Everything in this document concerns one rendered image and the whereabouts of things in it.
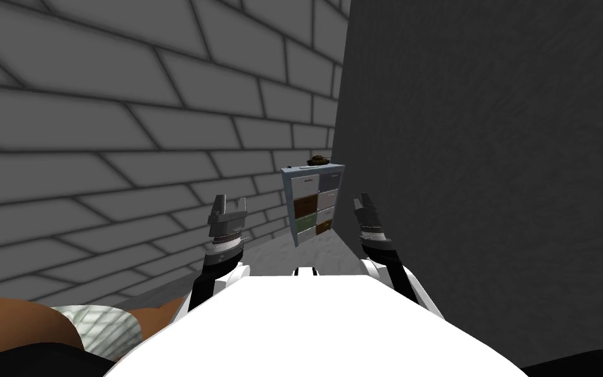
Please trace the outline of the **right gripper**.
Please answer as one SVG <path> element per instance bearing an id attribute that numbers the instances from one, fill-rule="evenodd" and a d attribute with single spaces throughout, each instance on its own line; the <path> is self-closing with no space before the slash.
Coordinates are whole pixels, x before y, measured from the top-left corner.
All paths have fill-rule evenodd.
<path id="1" fill-rule="evenodd" d="M 384 238 L 379 212 L 367 192 L 354 199 L 354 214 L 360 227 L 361 238 Z"/>

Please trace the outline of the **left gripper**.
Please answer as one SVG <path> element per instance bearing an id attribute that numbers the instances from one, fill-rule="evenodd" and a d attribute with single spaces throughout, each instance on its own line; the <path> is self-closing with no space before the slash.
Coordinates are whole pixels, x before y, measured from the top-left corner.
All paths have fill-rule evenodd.
<path id="1" fill-rule="evenodd" d="M 207 221 L 210 225 L 209 237 L 217 238 L 241 232 L 247 214 L 247 199 L 245 197 L 238 199 L 237 211 L 226 213 L 226 195 L 216 195 Z"/>

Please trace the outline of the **pale blue drawer cabinet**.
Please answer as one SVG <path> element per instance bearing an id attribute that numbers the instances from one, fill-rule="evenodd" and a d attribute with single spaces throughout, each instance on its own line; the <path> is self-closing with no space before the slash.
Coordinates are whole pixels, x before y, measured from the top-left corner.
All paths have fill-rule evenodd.
<path id="1" fill-rule="evenodd" d="M 303 166 L 280 169 L 287 219 L 296 247 L 332 227 L 344 172 L 344 164 L 334 164 L 331 158 L 319 154 Z"/>

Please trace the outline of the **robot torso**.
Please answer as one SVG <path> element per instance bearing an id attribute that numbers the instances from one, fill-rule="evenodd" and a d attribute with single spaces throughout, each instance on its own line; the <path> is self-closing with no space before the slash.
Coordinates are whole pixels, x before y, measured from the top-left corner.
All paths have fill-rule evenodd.
<path id="1" fill-rule="evenodd" d="M 367 275 L 241 276 L 145 340 L 105 377 L 526 377 Z"/>

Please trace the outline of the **brown sofa with pale cushion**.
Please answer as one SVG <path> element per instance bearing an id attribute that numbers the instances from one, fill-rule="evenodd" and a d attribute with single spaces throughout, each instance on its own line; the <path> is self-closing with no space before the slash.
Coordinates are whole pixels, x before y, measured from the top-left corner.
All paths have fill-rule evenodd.
<path id="1" fill-rule="evenodd" d="M 179 297 L 158 308 L 123 310 L 99 304 L 49 307 L 0 297 L 0 351 L 51 342 L 117 361 L 167 327 L 183 302 Z"/>

